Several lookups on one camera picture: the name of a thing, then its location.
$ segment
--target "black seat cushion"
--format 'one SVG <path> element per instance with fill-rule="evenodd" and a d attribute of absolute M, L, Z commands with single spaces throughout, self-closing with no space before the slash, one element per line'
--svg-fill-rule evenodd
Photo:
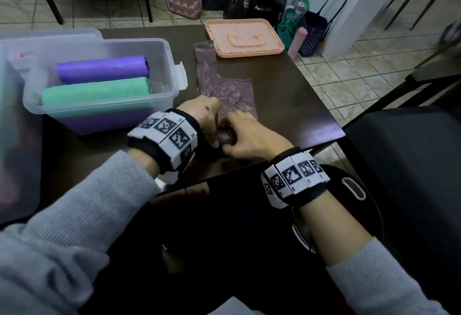
<path fill-rule="evenodd" d="M 424 247 L 461 275 L 460 124 L 435 106 L 408 107 L 366 114 L 345 133 Z"/>

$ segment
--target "pink plastic tray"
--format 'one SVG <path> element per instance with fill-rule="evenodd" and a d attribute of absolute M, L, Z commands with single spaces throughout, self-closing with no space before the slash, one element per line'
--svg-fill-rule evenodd
<path fill-rule="evenodd" d="M 208 20 L 206 31 L 221 57 L 280 54 L 285 47 L 267 20 Z"/>

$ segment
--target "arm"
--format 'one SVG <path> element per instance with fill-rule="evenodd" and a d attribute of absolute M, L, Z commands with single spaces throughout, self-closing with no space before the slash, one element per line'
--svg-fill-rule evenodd
<path fill-rule="evenodd" d="M 206 136 L 214 134 L 216 98 L 199 97 L 179 109 Z M 0 232 L 0 311 L 76 314 L 109 263 L 109 246 L 159 193 L 158 173 L 157 163 L 142 151 L 119 151 L 27 224 Z"/>
<path fill-rule="evenodd" d="M 271 161 L 293 147 L 251 114 L 237 111 L 228 114 L 227 120 L 238 139 L 234 146 L 223 147 L 228 155 Z M 330 192 L 300 211 L 329 274 L 357 314 L 447 314 L 438 302 L 425 297 L 418 283 Z"/>

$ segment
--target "right hand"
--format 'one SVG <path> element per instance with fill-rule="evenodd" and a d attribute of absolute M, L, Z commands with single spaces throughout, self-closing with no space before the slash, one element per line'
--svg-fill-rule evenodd
<path fill-rule="evenodd" d="M 263 158 L 271 161 L 275 156 L 293 147 L 291 142 L 263 126 L 250 113 L 241 110 L 229 112 L 226 122 L 237 134 L 235 145 L 223 145 L 226 155 L 245 160 Z"/>

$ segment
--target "black velcro strap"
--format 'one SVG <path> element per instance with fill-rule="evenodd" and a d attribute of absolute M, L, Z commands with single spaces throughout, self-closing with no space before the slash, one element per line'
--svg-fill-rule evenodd
<path fill-rule="evenodd" d="M 281 162 L 283 161 L 285 158 L 289 157 L 289 156 L 293 156 L 293 155 L 296 155 L 300 152 L 303 152 L 301 150 L 301 148 L 299 147 L 294 147 L 294 148 L 290 148 L 286 151 L 283 151 L 281 154 L 275 156 L 272 161 L 270 162 L 271 165 L 276 165 L 278 162 Z"/>
<path fill-rule="evenodd" d="M 189 124 L 193 127 L 193 129 L 197 132 L 197 136 L 199 136 L 201 134 L 201 129 L 200 129 L 200 124 L 199 122 L 193 118 L 190 114 L 188 114 L 187 112 L 184 112 L 182 110 L 178 110 L 178 109 L 167 109 L 165 111 L 166 113 L 168 112 L 174 112 L 180 116 L 183 116 L 188 122 Z"/>
<path fill-rule="evenodd" d="M 173 170 L 173 168 L 171 167 L 170 157 L 168 157 L 168 155 L 165 154 L 165 152 L 163 152 L 160 146 L 158 146 L 158 144 L 154 143 L 152 140 L 146 137 L 138 139 L 129 136 L 128 146 L 130 148 L 136 148 L 138 150 L 141 150 L 147 153 L 150 157 L 152 157 L 160 167 L 160 174 Z"/>
<path fill-rule="evenodd" d="M 309 189 L 302 190 L 296 195 L 282 198 L 282 201 L 293 207 L 302 207 L 312 202 L 326 191 L 326 183 L 317 184 Z"/>

